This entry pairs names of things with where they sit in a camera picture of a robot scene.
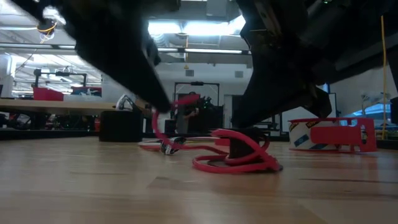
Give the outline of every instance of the red cable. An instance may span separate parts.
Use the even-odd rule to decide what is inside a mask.
[[[188,95],[181,100],[177,100],[175,103],[172,104],[172,110],[175,110],[178,105],[186,105],[195,102],[199,99],[198,95]],[[171,143],[168,137],[162,133],[160,133],[157,127],[157,119],[159,117],[159,112],[155,111],[153,118],[152,118],[152,127],[155,130],[155,135],[159,139],[161,139],[165,144],[172,145],[175,149],[182,149],[182,150],[196,150],[196,149],[205,149],[211,152],[215,152],[219,155],[215,156],[197,156],[192,160],[194,168],[205,171],[205,172],[212,172],[217,174],[234,174],[234,173],[242,173],[242,172],[254,172],[258,170],[267,170],[272,169],[274,171],[278,171],[280,166],[275,158],[268,155],[266,152],[267,148],[269,147],[269,141],[265,139],[265,143],[263,146],[258,145],[255,141],[251,138],[245,136],[242,133],[226,130],[226,129],[217,129],[211,133],[213,137],[228,137],[234,138],[241,141],[244,141],[248,146],[253,148],[254,153],[241,157],[238,159],[229,159],[228,153],[216,149],[215,147],[211,146],[184,146],[177,143]],[[262,159],[262,162],[255,163],[255,164],[247,164],[252,162],[258,158]],[[207,164],[203,164],[200,161],[224,161],[225,164],[229,165],[229,167],[217,167],[217,166],[210,166]]]

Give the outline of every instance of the wall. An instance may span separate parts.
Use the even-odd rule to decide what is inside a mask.
[[[330,92],[336,93],[337,110],[341,112],[340,116],[360,110],[361,94],[374,91],[383,92],[382,68],[374,68],[330,85]],[[398,96],[389,67],[387,68],[387,92],[392,98]]]
[[[194,77],[185,76],[184,67],[186,65],[189,69],[195,71]],[[252,74],[252,70],[247,68],[246,65],[212,65],[204,63],[173,63],[171,65],[162,63],[156,67],[156,70],[158,71],[159,79],[170,101],[173,100],[175,82],[199,81],[220,84],[220,105],[224,104],[225,95],[242,95],[246,90]],[[235,78],[235,71],[243,71],[243,78]],[[106,89],[103,89],[104,101],[117,101],[122,94],[127,92],[125,88],[115,83],[111,78],[106,75],[103,77],[103,83],[106,85]],[[194,91],[201,94],[201,96],[210,96],[213,99],[213,103],[215,105],[217,104],[216,86],[210,88],[207,85],[180,85],[177,89],[179,90],[178,93],[190,93]]]
[[[0,55],[0,85],[3,85],[1,97],[12,97],[16,61],[9,55]]]

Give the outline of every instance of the workbench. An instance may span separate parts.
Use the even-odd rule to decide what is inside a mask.
[[[40,100],[0,99],[0,111],[8,113],[47,113],[99,115],[102,111],[115,110],[114,103],[103,102],[66,102]]]

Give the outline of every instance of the cable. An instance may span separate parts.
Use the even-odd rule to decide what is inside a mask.
[[[175,110],[178,105],[189,105],[196,100],[199,99],[198,95],[188,95],[183,97],[181,100],[177,100],[172,103],[171,110]],[[253,141],[250,137],[245,136],[242,133],[226,130],[226,129],[218,129],[211,133],[213,137],[225,137],[225,138],[233,138],[238,139],[245,142],[248,146],[250,146],[254,153],[241,157],[238,159],[230,159],[228,158],[228,153],[221,151],[215,147],[211,146],[184,146],[181,144],[171,143],[170,140],[167,138],[165,134],[160,133],[157,120],[159,117],[159,112],[155,111],[153,118],[152,118],[152,127],[155,130],[155,135],[166,145],[171,146],[174,149],[181,149],[181,150],[197,150],[197,149],[205,149],[207,151],[214,152],[218,155],[215,156],[197,156],[192,160],[192,164],[194,168],[205,171],[205,172],[212,172],[217,174],[235,174],[235,173],[242,173],[242,172],[254,172],[254,171],[264,171],[264,170],[273,170],[279,171],[281,170],[281,166],[277,162],[275,158],[268,155],[266,149],[269,147],[269,141],[267,138],[264,138],[265,141],[263,146],[258,145],[255,141]],[[262,162],[255,162],[258,158],[262,159]],[[223,161],[229,167],[217,167],[211,166],[207,164],[203,164],[200,161]]]
[[[385,140],[386,138],[386,92],[387,92],[387,50],[386,50],[386,37],[384,33],[384,16],[381,16],[381,39],[383,45],[383,130],[381,139]]]
[[[45,41],[49,40],[46,38],[49,36],[51,30],[47,32],[47,35],[45,36],[45,39],[41,39],[42,41],[40,42],[40,44],[43,44]],[[12,72],[9,76],[12,76],[13,74],[16,74],[17,72],[19,72],[21,69],[23,69],[25,67],[25,65],[28,63],[28,61],[33,57],[34,54],[36,54],[37,49],[35,49],[35,51],[25,60],[24,63],[22,63],[18,68],[15,69],[14,72]]]
[[[198,142],[214,142],[219,138],[216,137],[193,137],[193,138],[187,138],[187,141],[185,144],[188,143],[198,143]],[[160,150],[160,145],[162,144],[162,140],[150,140],[150,141],[142,141],[138,143],[138,146],[141,149],[147,150],[147,151],[159,151]]]
[[[46,30],[40,30],[38,26],[36,28],[39,32],[47,32],[47,35],[48,35],[51,31],[53,31],[56,28],[56,26],[57,26],[57,23],[54,23],[54,25],[51,28],[48,28]]]

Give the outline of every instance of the fluorescent light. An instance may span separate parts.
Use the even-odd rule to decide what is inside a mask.
[[[188,22],[183,33],[188,35],[229,35],[234,30],[227,22]]]
[[[157,49],[158,52],[178,52],[178,49],[171,49],[171,48],[158,48]]]
[[[51,89],[51,90],[54,90],[54,91],[59,91],[57,88],[54,88],[54,87],[49,86],[49,85],[42,86],[42,87],[40,87],[40,88],[47,88],[47,89]]]
[[[55,74],[48,74],[49,79],[55,80],[55,81],[60,81],[61,77],[56,76]]]
[[[61,49],[67,49],[67,50],[74,50],[75,46],[74,45],[59,45],[58,46]]]
[[[14,48],[30,48],[30,49],[52,49],[49,44],[13,44],[13,43],[1,43],[0,47],[14,47]]]
[[[13,93],[33,93],[33,91],[22,91],[22,90],[13,90]]]
[[[150,35],[178,34],[181,27],[177,22],[149,22],[148,32]]]
[[[61,79],[67,81],[67,82],[73,82],[72,80],[70,80],[69,78],[65,78],[65,77],[61,77]]]
[[[241,50],[185,49],[186,53],[241,54]]]
[[[236,31],[241,31],[245,24],[246,20],[244,20],[244,17],[238,16],[237,18],[229,22],[229,27],[231,30],[234,30],[234,32],[236,32]]]

